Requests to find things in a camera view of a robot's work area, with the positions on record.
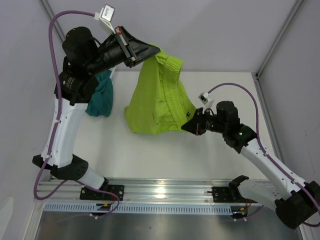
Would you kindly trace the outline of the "lime green shorts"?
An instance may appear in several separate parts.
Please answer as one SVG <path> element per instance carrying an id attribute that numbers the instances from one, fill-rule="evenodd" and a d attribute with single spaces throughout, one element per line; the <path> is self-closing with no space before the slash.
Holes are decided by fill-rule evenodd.
<path id="1" fill-rule="evenodd" d="M 183 61 L 163 50 L 143 62 L 136 88 L 124 109 L 132 133 L 180 132 L 196 107 L 180 79 Z"/>

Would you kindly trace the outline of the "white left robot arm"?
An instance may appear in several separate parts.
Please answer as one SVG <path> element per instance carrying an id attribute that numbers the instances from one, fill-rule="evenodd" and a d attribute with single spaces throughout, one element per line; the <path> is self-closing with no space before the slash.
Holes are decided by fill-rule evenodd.
<path id="1" fill-rule="evenodd" d="M 59 74 L 60 85 L 54 91 L 54 136 L 48 138 L 42 154 L 34 156 L 32 162 L 50 170 L 59 180 L 79 181 L 91 187 L 91 194 L 103 200 L 109 193 L 107 179 L 73 153 L 81 119 L 99 85 L 97 75 L 121 63 L 132 68 L 161 50 L 133 37 L 123 26 L 116 27 L 101 45 L 87 27 L 76 27 L 66 34 L 62 48 L 66 56 Z"/>

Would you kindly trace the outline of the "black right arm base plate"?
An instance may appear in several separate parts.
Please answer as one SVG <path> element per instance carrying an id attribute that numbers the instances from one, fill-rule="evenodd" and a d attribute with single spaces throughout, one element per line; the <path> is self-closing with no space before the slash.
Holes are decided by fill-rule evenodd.
<path id="1" fill-rule="evenodd" d="M 213 186 L 207 193 L 212 195 L 214 203 L 246 203 L 246 199 L 234 187 Z"/>

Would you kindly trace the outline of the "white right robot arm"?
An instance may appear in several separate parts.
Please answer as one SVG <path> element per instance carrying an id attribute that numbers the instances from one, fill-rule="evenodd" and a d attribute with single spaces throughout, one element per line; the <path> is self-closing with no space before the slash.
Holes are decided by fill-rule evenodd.
<path id="1" fill-rule="evenodd" d="M 195 110 L 193 117 L 182 125 L 182 130 L 196 136 L 206 131 L 219 133 L 225 143 L 253 163 L 272 183 L 273 187 L 259 186 L 246 176 L 240 176 L 228 189 L 234 202 L 243 198 L 253 200 L 275 211 L 281 222 L 296 229 L 320 210 L 320 186 L 306 182 L 292 172 L 262 146 L 258 133 L 240 122 L 238 109 L 231 101 L 221 101 L 216 113 L 203 108 Z"/>

